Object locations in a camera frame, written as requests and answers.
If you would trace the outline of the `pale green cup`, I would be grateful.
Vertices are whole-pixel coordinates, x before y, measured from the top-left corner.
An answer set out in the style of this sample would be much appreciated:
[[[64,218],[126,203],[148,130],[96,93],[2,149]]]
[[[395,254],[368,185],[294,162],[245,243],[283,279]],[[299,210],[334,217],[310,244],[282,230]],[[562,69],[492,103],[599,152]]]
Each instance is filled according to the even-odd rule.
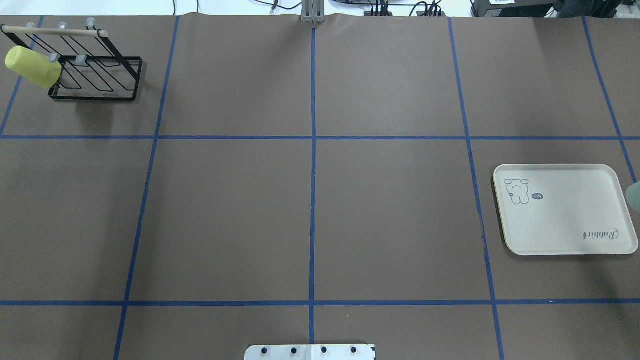
[[[640,182],[628,186],[625,191],[626,202],[631,209],[640,212]]]

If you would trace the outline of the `black box with label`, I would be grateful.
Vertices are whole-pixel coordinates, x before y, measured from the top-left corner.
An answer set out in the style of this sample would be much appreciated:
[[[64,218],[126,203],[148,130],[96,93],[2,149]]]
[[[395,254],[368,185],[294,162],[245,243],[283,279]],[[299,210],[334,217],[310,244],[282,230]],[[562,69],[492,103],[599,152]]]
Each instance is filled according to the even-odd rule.
[[[476,18],[544,18],[556,0],[471,0]]]

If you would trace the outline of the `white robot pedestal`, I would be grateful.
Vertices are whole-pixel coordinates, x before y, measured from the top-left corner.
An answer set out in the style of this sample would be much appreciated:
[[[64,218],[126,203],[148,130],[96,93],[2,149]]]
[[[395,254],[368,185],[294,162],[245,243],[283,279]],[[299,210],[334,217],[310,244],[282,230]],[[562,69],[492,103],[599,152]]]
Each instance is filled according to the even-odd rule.
[[[375,360],[372,344],[264,344],[251,345],[245,360]]]

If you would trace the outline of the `aluminium frame post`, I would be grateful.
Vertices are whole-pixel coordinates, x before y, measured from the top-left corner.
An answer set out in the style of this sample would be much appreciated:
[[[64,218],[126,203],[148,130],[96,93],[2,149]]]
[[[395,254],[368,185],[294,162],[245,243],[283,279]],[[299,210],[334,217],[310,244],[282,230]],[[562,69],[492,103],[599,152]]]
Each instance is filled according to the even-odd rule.
[[[322,24],[326,21],[324,0],[300,0],[301,22],[306,24]]]

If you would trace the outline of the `cream rabbit tray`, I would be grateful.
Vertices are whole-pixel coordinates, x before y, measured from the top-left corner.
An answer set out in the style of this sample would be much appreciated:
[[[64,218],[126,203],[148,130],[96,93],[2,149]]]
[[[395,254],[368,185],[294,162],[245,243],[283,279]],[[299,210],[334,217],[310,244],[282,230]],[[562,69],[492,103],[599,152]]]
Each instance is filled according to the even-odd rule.
[[[631,255],[639,240],[617,173],[605,164],[502,164],[494,194],[518,256]]]

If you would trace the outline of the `yellow cup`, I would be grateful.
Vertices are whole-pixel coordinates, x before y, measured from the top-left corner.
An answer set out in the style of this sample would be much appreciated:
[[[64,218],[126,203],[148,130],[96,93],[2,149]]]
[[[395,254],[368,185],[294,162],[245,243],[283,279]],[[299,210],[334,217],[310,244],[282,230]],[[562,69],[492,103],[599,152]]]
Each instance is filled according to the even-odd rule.
[[[54,87],[63,71],[60,62],[19,45],[9,50],[5,66],[42,89]]]

